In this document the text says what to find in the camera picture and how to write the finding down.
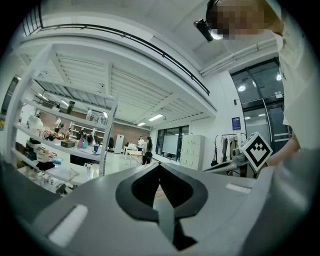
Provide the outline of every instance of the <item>window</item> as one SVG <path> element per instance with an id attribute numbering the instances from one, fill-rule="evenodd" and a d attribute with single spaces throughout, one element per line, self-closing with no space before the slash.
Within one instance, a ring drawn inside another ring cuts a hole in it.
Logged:
<path id="1" fill-rule="evenodd" d="M 177 160 L 180 157 L 182 137 L 189 134 L 189 126 L 181 126 L 158 131 L 155 153 Z"/>
<path id="2" fill-rule="evenodd" d="M 266 63 L 249 69 L 262 97 L 267 98 L 284 93 L 279 66 L 275 62 Z"/>
<path id="3" fill-rule="evenodd" d="M 233 75 L 232 79 L 241 103 L 252 102 L 261 98 L 257 91 L 256 84 L 247 71 Z"/>

